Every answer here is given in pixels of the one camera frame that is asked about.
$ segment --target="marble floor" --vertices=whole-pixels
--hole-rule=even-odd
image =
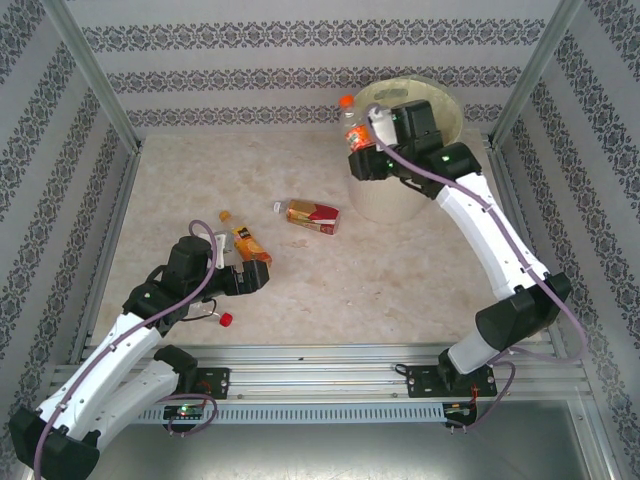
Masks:
[[[490,184],[478,131],[464,133]],[[333,133],[153,135],[146,139],[92,342],[193,218],[220,229],[239,217],[273,257],[257,293],[218,297],[234,320],[176,325],[179,345],[455,342],[495,300],[480,262],[435,202],[399,225],[361,217],[347,193],[345,146]],[[342,211],[337,235],[288,224],[275,200],[305,198]]]

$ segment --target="plastic bucket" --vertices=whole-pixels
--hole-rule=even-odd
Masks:
[[[436,126],[445,145],[462,134],[464,115],[459,102],[446,87],[419,75],[383,80],[364,88],[355,96],[355,105],[364,110],[372,103],[395,107],[413,100],[428,100]],[[415,217],[429,199],[407,188],[395,177],[361,182],[349,176],[349,198],[363,217],[378,223],[394,224]]]

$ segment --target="white arm segment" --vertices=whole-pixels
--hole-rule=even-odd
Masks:
[[[531,264],[533,272],[539,278],[544,278],[548,273],[547,268],[533,256],[506,219],[491,195],[485,176],[471,173],[458,178],[456,183],[480,195],[493,206],[492,210],[502,220],[514,243]],[[493,294],[498,300],[513,295],[514,289],[519,285],[523,288],[529,288],[535,284],[529,274],[522,269],[516,255],[502,236],[491,215],[484,211],[475,200],[459,190],[446,186],[440,191],[436,200],[462,230],[473,251],[480,259],[480,263],[489,277]],[[480,368],[499,353],[485,342],[474,325],[473,331],[452,346],[448,355],[458,372],[466,375]]]
[[[123,428],[144,409],[171,395],[178,385],[179,375],[171,365],[152,360],[140,374],[120,387],[91,418],[88,431],[99,430],[98,450],[104,451]]]
[[[533,271],[538,277],[544,278],[548,270],[533,256],[506,219],[491,195],[484,175],[470,173],[458,178],[456,183],[477,193],[493,206],[493,211],[500,216],[509,235],[518,246],[520,252],[528,259]],[[491,215],[483,211],[477,202],[461,191],[447,186],[440,191],[436,201],[462,230],[487,272],[491,289],[498,300],[503,300],[513,295],[514,289],[518,285],[524,288],[534,285],[535,282],[529,274],[521,269],[520,262],[502,236]]]
[[[111,342],[129,330],[129,328],[142,321],[140,317],[132,313],[118,316],[115,325],[93,354],[84,361],[82,366],[64,386],[50,398],[42,402],[40,405],[40,409],[42,409],[40,418],[48,421],[56,406],[60,403],[60,400],[62,400],[67,388],[69,388],[81,372],[87,368],[98,353],[105,348],[109,348]],[[145,353],[155,347],[161,338],[157,329],[143,327],[118,345],[116,350],[98,363],[91,374],[82,382],[78,390],[73,394],[65,410],[56,420],[53,425],[54,428],[65,425],[69,429],[67,434],[70,437],[76,440],[82,440],[89,431],[89,426],[95,422],[96,417],[98,417],[97,413],[104,404],[105,399],[111,396],[113,391],[129,373],[129,370],[131,370]]]

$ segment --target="patterned wallpaper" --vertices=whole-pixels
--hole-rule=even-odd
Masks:
[[[489,131],[557,0],[173,4],[68,3],[143,137],[332,129],[340,96],[410,73],[450,87]]]
[[[128,153],[37,0],[0,1],[0,478],[6,422],[66,363]]]
[[[639,29],[638,2],[585,1],[503,146],[538,255],[571,279],[622,478],[640,478]]]

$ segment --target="plastic bottle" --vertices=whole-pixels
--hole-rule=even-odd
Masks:
[[[336,233],[340,221],[340,210],[337,208],[305,200],[275,202],[273,211],[286,214],[289,223],[327,235]]]
[[[240,253],[243,261],[248,262],[250,260],[260,260],[271,268],[271,255],[269,255],[264,248],[255,241],[247,227],[236,222],[235,218],[233,218],[226,210],[220,212],[219,217],[224,227],[227,230],[231,230],[233,233],[233,243]]]
[[[340,124],[342,133],[352,152],[373,145],[369,132],[364,124],[362,113],[355,108],[353,95],[345,95],[340,99]]]

